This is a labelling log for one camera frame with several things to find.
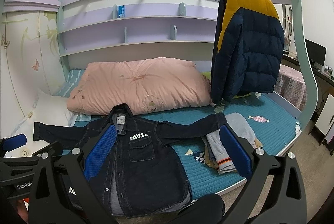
shirt pocket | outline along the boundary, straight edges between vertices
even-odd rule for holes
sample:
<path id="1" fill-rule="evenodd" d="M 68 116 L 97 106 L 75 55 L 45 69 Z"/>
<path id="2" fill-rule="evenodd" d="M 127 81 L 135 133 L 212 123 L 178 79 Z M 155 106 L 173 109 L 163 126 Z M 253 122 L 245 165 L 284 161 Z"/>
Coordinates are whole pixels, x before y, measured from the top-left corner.
<path id="1" fill-rule="evenodd" d="M 135 142 L 129 142 L 129 155 L 131 162 L 153 159 L 154 149 L 151 137 L 145 137 Z"/>

denim shirt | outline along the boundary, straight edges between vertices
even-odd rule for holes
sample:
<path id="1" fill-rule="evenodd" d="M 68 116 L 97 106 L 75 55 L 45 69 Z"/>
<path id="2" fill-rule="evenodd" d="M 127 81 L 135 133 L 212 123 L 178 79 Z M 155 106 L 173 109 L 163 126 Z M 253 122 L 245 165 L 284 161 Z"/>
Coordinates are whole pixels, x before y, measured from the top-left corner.
<path id="1" fill-rule="evenodd" d="M 128 105 L 121 104 L 107 117 L 86 127 L 57 127 L 36 122 L 34 140 L 49 143 L 58 140 L 66 148 L 83 147 L 109 122 L 118 130 L 116 142 L 89 183 L 112 215 L 137 217 L 176 211 L 192 201 L 187 175 L 170 144 L 214 132 L 226 119 L 223 113 L 217 113 L 190 125 L 158 122 L 133 116 Z"/>

metal bolt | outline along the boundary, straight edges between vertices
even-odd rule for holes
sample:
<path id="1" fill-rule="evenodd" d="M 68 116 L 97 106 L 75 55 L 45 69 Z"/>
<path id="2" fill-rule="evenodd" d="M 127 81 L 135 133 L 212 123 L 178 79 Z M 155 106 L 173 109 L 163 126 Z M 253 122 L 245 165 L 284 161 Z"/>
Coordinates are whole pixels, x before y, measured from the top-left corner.
<path id="1" fill-rule="evenodd" d="M 41 157 L 42 159 L 47 159 L 49 157 L 49 154 L 47 152 L 44 152 Z"/>
<path id="2" fill-rule="evenodd" d="M 77 155 L 77 154 L 79 154 L 81 152 L 81 150 L 79 149 L 79 148 L 74 148 L 73 150 L 72 150 L 72 154 L 74 154 L 74 155 Z"/>
<path id="3" fill-rule="evenodd" d="M 293 152 L 288 152 L 288 157 L 291 159 L 295 159 L 295 154 Z"/>
<path id="4" fill-rule="evenodd" d="M 255 150 L 255 152 L 258 154 L 258 155 L 264 155 L 264 150 L 262 148 L 257 148 Z"/>

bunk bed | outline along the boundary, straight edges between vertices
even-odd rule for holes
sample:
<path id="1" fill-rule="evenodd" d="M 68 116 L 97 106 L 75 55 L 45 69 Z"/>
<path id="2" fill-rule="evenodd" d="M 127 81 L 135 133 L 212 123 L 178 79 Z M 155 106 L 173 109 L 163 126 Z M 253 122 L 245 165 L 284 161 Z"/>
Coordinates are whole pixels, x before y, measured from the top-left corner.
<path id="1" fill-rule="evenodd" d="M 81 78 L 83 71 L 75 68 L 85 68 L 89 62 L 110 59 L 103 57 L 103 52 L 110 48 L 140 48 L 143 44 L 175 42 L 212 44 L 214 40 L 215 18 L 217 11 L 212 8 L 195 7 L 180 4 L 145 4 L 141 10 L 136 5 L 126 5 L 126 18 L 116 18 L 117 5 L 107 10 L 97 9 L 89 12 L 65 16 L 66 7 L 78 5 L 90 0 L 0 0 L 0 13 L 12 11 L 52 11 L 57 14 L 57 34 L 59 58 L 61 60 L 66 83 L 58 95 L 68 96 L 71 89 Z M 274 155 L 285 154 L 301 134 L 315 110 L 318 91 L 313 72 L 308 60 L 305 46 L 301 0 L 272 0 L 275 4 L 292 5 L 294 11 L 294 37 L 298 59 L 303 78 L 307 86 L 308 98 L 303 111 L 298 110 L 275 92 L 268 95 L 251 95 L 248 98 L 234 99 L 221 108 L 225 114 L 238 112 L 248 118 L 251 127 L 263 143 L 263 148 Z M 142 33 L 145 23 L 157 31 L 153 36 Z M 115 36 L 106 37 L 110 29 Z M 211 61 L 195 62 L 199 71 L 210 71 Z M 202 117 L 216 112 L 214 107 L 182 108 L 172 111 L 162 111 L 143 115 L 157 121 L 171 121 L 190 124 Z M 263 124 L 251 120 L 250 117 L 263 116 L 270 123 Z M 83 126 L 87 121 L 77 121 L 75 126 Z M 207 193 L 225 194 L 245 183 L 246 179 L 236 173 L 218 175 L 214 170 L 194 161 L 186 155 L 188 150 L 203 151 L 199 141 L 184 142 L 173 145 L 178 153 L 191 182 L 194 198 Z"/>

navy and yellow puffer jacket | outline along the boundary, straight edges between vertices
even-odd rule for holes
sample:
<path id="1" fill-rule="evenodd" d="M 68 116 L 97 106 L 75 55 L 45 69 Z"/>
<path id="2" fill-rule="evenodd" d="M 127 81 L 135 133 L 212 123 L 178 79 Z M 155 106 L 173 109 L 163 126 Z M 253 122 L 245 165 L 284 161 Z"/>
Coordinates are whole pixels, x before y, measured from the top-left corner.
<path id="1" fill-rule="evenodd" d="M 273 3 L 227 0 L 223 10 L 213 53 L 213 102 L 231 101 L 240 91 L 273 92 L 284 44 L 283 27 Z"/>

